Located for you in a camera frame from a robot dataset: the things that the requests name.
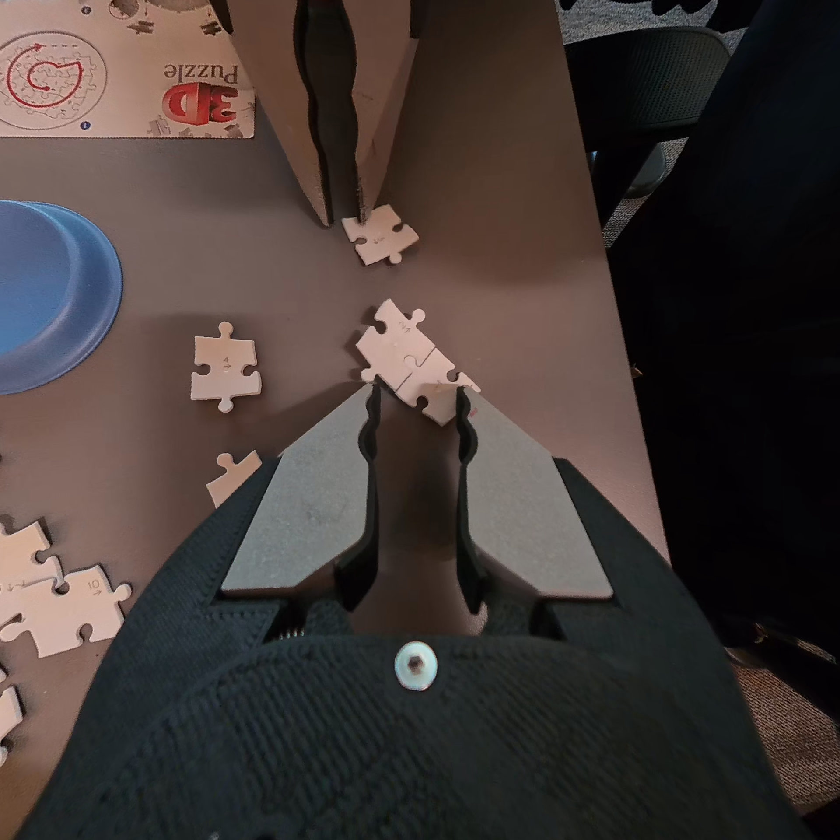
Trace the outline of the printed instruction sheet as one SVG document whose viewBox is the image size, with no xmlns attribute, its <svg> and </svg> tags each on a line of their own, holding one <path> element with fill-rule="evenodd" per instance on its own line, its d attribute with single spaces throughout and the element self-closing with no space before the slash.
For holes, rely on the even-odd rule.
<svg viewBox="0 0 840 840">
<path fill-rule="evenodd" d="M 255 111 L 211 2 L 1 2 L 4 138 L 248 140 Z"/>
</svg>

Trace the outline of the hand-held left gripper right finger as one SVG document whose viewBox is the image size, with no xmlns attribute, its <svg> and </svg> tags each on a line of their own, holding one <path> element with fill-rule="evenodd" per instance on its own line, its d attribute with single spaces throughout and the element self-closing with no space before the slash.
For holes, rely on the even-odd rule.
<svg viewBox="0 0 840 840">
<path fill-rule="evenodd" d="M 456 573 L 472 614 L 488 596 L 605 602 L 614 592 L 550 451 L 475 390 L 456 396 Z"/>
</svg>

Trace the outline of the white jigsaw piece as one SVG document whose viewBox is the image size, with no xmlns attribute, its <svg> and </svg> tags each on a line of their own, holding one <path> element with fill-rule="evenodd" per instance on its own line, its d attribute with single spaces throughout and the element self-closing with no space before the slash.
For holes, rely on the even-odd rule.
<svg viewBox="0 0 840 840">
<path fill-rule="evenodd" d="M 449 380 L 448 373 L 455 369 L 455 364 L 437 349 L 433 349 L 423 363 L 418 363 L 412 355 L 406 355 L 403 362 L 408 376 L 396 389 L 396 397 L 411 407 L 417 405 L 419 398 L 424 398 L 427 404 L 423 414 L 439 426 L 446 425 L 455 417 L 456 391 L 460 386 L 481 391 L 465 373 L 459 373 L 453 381 Z"/>
<path fill-rule="evenodd" d="M 192 373 L 191 400 L 218 400 L 221 413 L 233 410 L 235 397 L 261 393 L 260 373 L 244 374 L 246 367 L 257 365 L 255 342 L 233 339 L 233 330 L 230 322 L 223 321 L 218 324 L 216 338 L 195 337 L 194 364 L 207 365 L 210 371 Z"/>
<path fill-rule="evenodd" d="M 224 504 L 226 499 L 240 488 L 246 480 L 254 475 L 262 466 L 259 454 L 252 450 L 239 462 L 229 453 L 222 453 L 216 457 L 216 465 L 223 471 L 221 475 L 206 484 L 206 490 L 215 509 Z"/>
<path fill-rule="evenodd" d="M 341 223 L 365 266 L 384 259 L 397 265 L 402 262 L 403 251 L 419 240 L 417 232 L 402 222 L 390 204 L 376 207 L 364 224 L 356 217 L 344 217 Z"/>
<path fill-rule="evenodd" d="M 385 331 L 378 332 L 375 326 L 370 326 L 357 342 L 356 348 L 369 363 L 360 377 L 365 383 L 379 377 L 397 391 L 413 372 L 413 367 L 405 362 L 406 357 L 422 364 L 435 348 L 434 342 L 419 328 L 425 312 L 416 309 L 407 316 L 393 300 L 387 299 L 375 312 L 374 320 L 382 322 Z"/>
</svg>

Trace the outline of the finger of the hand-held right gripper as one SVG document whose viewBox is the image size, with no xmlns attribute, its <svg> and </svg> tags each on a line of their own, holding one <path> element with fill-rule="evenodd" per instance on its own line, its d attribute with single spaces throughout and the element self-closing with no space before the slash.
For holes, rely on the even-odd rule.
<svg viewBox="0 0 840 840">
<path fill-rule="evenodd" d="M 257 99 L 320 222 L 333 222 L 318 106 L 306 70 L 308 2 L 234 1 L 233 41 Z"/>
<path fill-rule="evenodd" d="M 368 218 L 391 159 L 414 59 L 409 1 L 344 1 L 355 51 L 352 100 L 360 218 Z"/>
</svg>

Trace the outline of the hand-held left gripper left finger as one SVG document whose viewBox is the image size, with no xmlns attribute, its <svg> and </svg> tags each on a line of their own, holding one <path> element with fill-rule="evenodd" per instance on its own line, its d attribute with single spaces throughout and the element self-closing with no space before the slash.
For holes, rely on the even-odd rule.
<svg viewBox="0 0 840 840">
<path fill-rule="evenodd" d="M 381 387 L 364 385 L 283 451 L 222 593 L 333 595 L 350 613 L 361 603 L 378 566 L 381 402 Z"/>
</svg>

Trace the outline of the blue plastic bowl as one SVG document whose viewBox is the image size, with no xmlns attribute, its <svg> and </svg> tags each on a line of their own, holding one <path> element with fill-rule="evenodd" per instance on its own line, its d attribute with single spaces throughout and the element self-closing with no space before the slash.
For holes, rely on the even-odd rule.
<svg viewBox="0 0 840 840">
<path fill-rule="evenodd" d="M 110 331 L 123 294 L 118 254 L 84 216 L 1 202 L 1 394 L 26 392 L 82 363 Z"/>
</svg>

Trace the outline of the black mesh office chair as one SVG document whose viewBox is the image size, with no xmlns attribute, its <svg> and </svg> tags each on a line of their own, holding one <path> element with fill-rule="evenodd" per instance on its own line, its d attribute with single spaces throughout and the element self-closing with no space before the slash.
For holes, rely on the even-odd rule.
<svg viewBox="0 0 840 840">
<path fill-rule="evenodd" d="M 642 28 L 565 47 L 601 226 L 659 143 L 700 120 L 731 53 L 702 27 Z"/>
</svg>

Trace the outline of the dark cloth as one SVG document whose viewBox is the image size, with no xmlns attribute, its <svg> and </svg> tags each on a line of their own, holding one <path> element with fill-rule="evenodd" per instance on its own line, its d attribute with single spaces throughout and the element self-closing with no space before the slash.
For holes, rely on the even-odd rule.
<svg viewBox="0 0 840 840">
<path fill-rule="evenodd" d="M 838 656 L 839 2 L 762 2 L 610 264 L 670 559 Z"/>
</svg>

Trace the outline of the pile of puzzle pieces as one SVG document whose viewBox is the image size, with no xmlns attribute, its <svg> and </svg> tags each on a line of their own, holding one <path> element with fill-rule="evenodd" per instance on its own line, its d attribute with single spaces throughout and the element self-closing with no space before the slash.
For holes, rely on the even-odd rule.
<svg viewBox="0 0 840 840">
<path fill-rule="evenodd" d="M 19 530 L 1 526 L 1 637 L 10 643 L 31 636 L 37 656 L 46 658 L 91 642 L 113 639 L 123 625 L 121 604 L 129 583 L 112 586 L 99 564 L 66 574 L 57 555 L 40 559 L 51 543 L 39 521 Z"/>
</svg>

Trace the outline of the black chair base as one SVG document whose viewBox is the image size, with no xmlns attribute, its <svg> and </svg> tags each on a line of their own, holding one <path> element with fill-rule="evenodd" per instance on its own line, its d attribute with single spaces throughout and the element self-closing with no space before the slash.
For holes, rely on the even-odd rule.
<svg viewBox="0 0 840 840">
<path fill-rule="evenodd" d="M 839 665 L 832 654 L 781 630 L 724 616 L 714 622 L 724 648 L 736 661 L 765 669 L 839 724 Z"/>
</svg>

